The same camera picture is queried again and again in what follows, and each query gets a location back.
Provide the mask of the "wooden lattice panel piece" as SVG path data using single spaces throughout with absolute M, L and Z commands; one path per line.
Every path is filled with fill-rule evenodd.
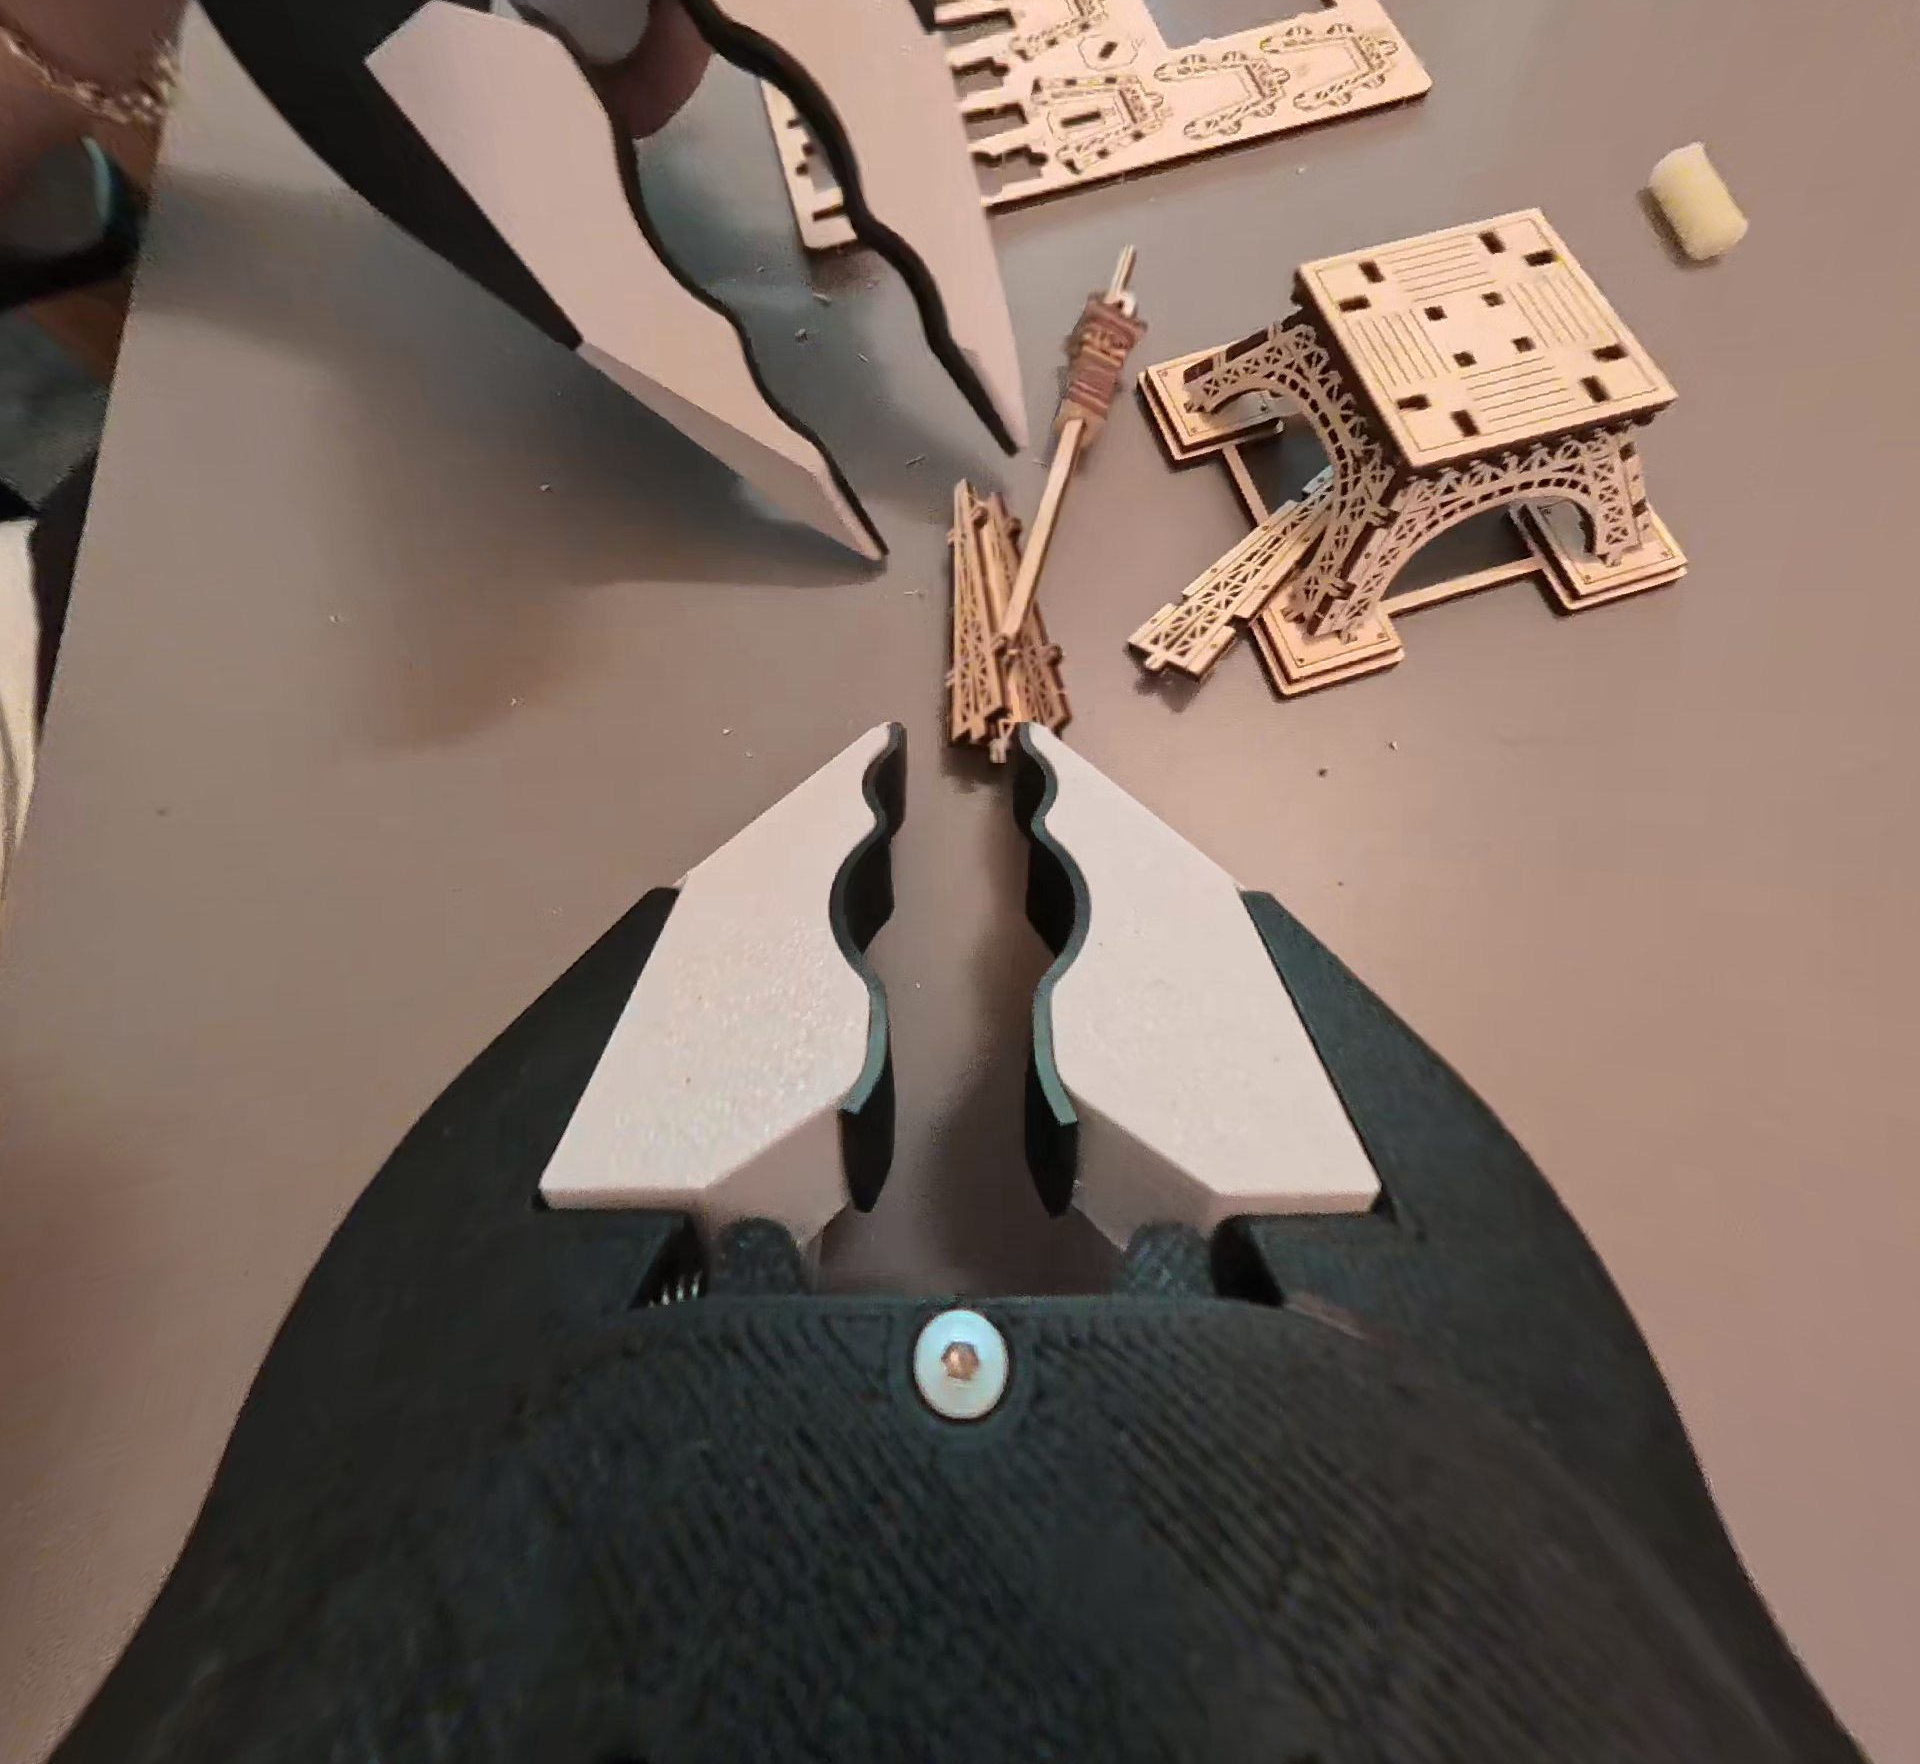
M 1284 590 L 1327 518 L 1334 467 L 1259 518 L 1175 600 L 1147 619 L 1126 647 L 1147 675 L 1208 680 L 1235 631 Z

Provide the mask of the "wooden tower base model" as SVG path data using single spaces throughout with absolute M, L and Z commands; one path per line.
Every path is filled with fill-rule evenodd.
M 1537 578 L 1589 613 L 1686 578 L 1642 461 L 1676 385 L 1545 208 L 1308 262 L 1273 325 L 1151 364 L 1140 397 L 1251 526 L 1334 467 L 1315 549 L 1235 631 L 1284 698 L 1395 668 L 1434 600 Z

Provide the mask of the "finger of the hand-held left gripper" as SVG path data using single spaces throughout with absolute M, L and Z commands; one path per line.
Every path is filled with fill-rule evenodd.
M 761 385 L 733 317 L 658 254 L 631 144 L 562 34 L 423 0 L 369 72 L 562 308 L 583 364 L 786 515 L 864 562 L 888 554 L 831 452 Z
M 1008 297 L 936 32 L 936 0 L 681 0 L 697 34 L 772 79 L 826 147 L 850 230 L 1001 452 L 1031 441 Z

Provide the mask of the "person's left hand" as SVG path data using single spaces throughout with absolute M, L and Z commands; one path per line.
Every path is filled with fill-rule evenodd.
M 614 61 L 591 61 L 591 84 L 607 102 L 612 120 L 646 144 L 658 138 L 681 102 L 708 74 L 712 47 L 688 13 L 681 0 L 646 0 L 641 40 Z

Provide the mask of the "wooden part sheet long slots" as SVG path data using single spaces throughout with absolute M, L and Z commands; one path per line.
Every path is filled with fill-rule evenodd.
M 1382 0 L 1186 47 L 1147 0 L 936 0 L 936 32 L 986 212 L 1429 92 Z

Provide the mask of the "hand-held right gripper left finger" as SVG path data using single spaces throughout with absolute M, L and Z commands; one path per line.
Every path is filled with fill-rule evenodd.
M 612 1024 L 548 1206 L 872 1211 L 896 1153 L 890 1006 L 906 730 L 874 723 L 697 861 Z

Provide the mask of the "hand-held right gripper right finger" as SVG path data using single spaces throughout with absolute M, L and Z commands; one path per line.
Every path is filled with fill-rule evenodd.
M 1382 1171 L 1225 868 L 1067 750 L 1013 733 L 1031 1000 L 1025 1162 L 1113 1248 L 1147 1225 L 1355 1218 Z

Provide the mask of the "small pale wax stick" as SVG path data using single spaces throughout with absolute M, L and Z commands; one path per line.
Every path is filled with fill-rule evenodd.
M 1747 237 L 1747 212 L 1713 163 L 1706 144 L 1670 147 L 1647 171 L 1647 198 L 1691 263 L 1716 263 Z

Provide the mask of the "wooden tower spire assembly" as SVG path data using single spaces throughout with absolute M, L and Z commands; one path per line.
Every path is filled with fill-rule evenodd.
M 1147 338 L 1135 310 L 1135 248 L 1126 244 L 1103 292 L 1089 292 L 1067 345 L 1046 494 L 1033 518 L 1008 500 L 976 494 L 967 479 L 952 487 L 948 526 L 948 742 L 1008 763 L 1025 723 L 1063 730 L 1063 652 L 1046 628 L 1039 581 L 1060 535 L 1072 475 L 1085 467 Z

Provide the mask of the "grey desk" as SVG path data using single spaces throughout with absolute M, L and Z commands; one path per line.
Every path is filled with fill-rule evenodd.
M 1140 248 L 1140 359 L 1290 270 L 1545 208 L 1676 383 L 1691 578 L 1416 613 L 1280 705 L 1126 631 L 1230 543 L 1126 397 L 1046 619 L 1067 742 L 1273 892 L 1523 1139 L 1868 1757 L 1915 1757 L 1915 0 L 1383 0 L 1429 97 L 991 212 L 1033 423 Z M 1046 948 L 941 750 L 948 487 L 1001 463 L 864 254 L 810 263 L 761 92 L 646 198 L 888 529 L 864 578 L 469 292 L 195 18 L 5 899 L 5 1757 L 169 1577 L 253 1367 L 417 1111 L 646 885 L 906 723 L 896 1165 L 831 1278 L 1082 1288 L 1021 1158 Z M 1647 171 L 1706 144 L 1747 237 Z

